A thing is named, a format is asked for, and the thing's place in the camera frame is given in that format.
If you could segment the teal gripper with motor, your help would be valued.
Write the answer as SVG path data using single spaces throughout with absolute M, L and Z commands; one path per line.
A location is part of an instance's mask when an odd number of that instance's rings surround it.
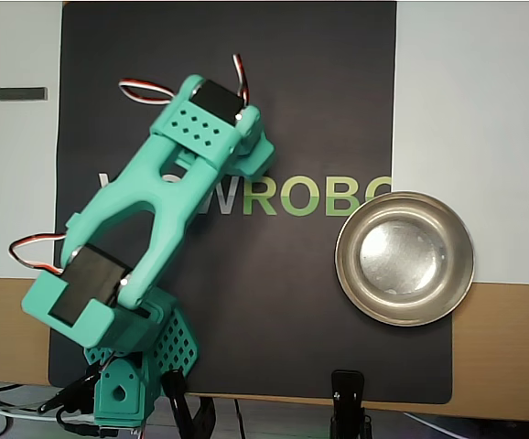
M 261 177 L 272 164 L 274 157 L 275 147 L 261 134 L 251 153 L 238 158 L 238 175 Z

